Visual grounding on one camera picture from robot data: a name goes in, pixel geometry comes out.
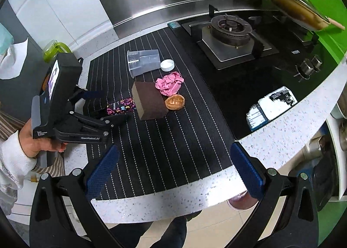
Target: brown sponge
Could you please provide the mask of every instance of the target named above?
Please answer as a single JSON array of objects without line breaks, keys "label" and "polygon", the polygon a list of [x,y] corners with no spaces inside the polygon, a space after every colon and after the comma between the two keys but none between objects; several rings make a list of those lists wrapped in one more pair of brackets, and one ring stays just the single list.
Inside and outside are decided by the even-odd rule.
[{"label": "brown sponge", "polygon": [[134,82],[131,89],[140,120],[163,118],[169,110],[152,82]]}]

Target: human hand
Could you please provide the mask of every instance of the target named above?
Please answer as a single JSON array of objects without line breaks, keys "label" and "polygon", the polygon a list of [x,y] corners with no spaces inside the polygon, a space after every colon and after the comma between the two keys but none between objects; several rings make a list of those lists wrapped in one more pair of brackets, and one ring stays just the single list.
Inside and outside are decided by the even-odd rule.
[{"label": "human hand", "polygon": [[53,140],[51,138],[33,139],[33,131],[31,129],[31,119],[27,121],[19,133],[20,146],[23,152],[29,158],[34,158],[40,150],[63,152],[67,143]]}]

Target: white granite countertop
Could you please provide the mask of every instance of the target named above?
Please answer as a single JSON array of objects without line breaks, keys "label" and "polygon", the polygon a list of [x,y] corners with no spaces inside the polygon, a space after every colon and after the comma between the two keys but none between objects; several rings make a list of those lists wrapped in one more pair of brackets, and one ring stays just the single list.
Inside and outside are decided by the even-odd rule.
[{"label": "white granite countertop", "polygon": [[[79,85],[85,87],[89,63],[101,54],[131,39],[166,27],[160,24],[101,48],[85,58]],[[333,109],[347,80],[345,59],[305,99],[280,117],[240,140],[250,156],[266,168],[279,169],[318,131]],[[69,145],[65,171],[87,164],[85,145]],[[94,208],[105,223],[149,222],[189,214],[223,202],[245,190],[233,166],[201,180],[159,193],[126,199],[96,201]]]}]

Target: metal screw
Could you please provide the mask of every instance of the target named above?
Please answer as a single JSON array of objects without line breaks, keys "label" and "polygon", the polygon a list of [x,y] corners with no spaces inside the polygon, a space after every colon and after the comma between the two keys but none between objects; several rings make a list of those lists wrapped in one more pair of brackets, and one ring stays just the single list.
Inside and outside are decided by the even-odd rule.
[{"label": "metal screw", "polygon": [[46,178],[48,178],[48,173],[44,173],[41,175],[41,179],[45,180]]},{"label": "metal screw", "polygon": [[269,175],[277,175],[277,171],[274,168],[268,169],[268,174]]},{"label": "metal screw", "polygon": [[74,176],[78,176],[78,175],[80,175],[81,173],[82,173],[82,170],[79,169],[79,168],[76,168],[76,169],[74,169],[74,170],[72,171],[72,174],[73,174]]},{"label": "metal screw", "polygon": [[303,180],[307,180],[308,179],[308,176],[306,173],[301,173],[300,174],[300,177],[303,179]]}]

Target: black striped mat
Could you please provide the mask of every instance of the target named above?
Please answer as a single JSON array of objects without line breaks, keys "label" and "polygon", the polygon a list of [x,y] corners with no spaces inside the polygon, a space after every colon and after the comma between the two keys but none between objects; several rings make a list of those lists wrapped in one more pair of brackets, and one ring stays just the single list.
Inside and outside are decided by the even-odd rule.
[{"label": "black striped mat", "polygon": [[[103,90],[105,99],[87,101],[84,112],[104,108],[107,102],[131,96],[136,81],[155,82],[169,74],[160,69],[130,77],[128,50],[158,49],[160,60],[173,59],[184,78],[179,94],[186,104],[163,119],[140,121],[134,112],[126,124],[112,130],[111,141],[121,151],[100,199],[120,199],[160,192],[197,181],[231,165],[231,132],[190,58],[169,28],[116,47],[90,63],[87,88]],[[99,156],[106,145],[87,145],[88,159]]]}]

